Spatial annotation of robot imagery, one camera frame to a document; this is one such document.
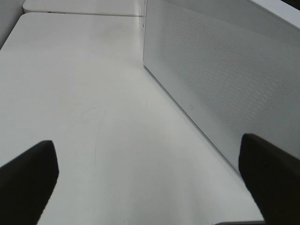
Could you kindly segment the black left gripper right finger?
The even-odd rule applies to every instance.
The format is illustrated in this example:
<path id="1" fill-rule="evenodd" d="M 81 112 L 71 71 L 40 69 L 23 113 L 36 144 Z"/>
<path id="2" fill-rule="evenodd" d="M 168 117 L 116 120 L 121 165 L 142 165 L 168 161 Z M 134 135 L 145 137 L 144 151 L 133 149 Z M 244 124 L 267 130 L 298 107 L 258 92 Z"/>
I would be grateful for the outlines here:
<path id="1" fill-rule="evenodd" d="M 268 225 L 300 223 L 300 161 L 255 134 L 244 134 L 239 172 Z"/>

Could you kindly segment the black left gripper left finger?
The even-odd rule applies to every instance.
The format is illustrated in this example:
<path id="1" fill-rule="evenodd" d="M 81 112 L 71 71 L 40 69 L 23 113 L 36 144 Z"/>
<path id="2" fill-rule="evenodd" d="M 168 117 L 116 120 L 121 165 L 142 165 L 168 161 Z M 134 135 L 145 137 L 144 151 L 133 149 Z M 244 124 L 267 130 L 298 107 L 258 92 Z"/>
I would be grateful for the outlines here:
<path id="1" fill-rule="evenodd" d="M 0 223 L 36 225 L 59 176 L 54 144 L 45 140 L 0 168 Z"/>

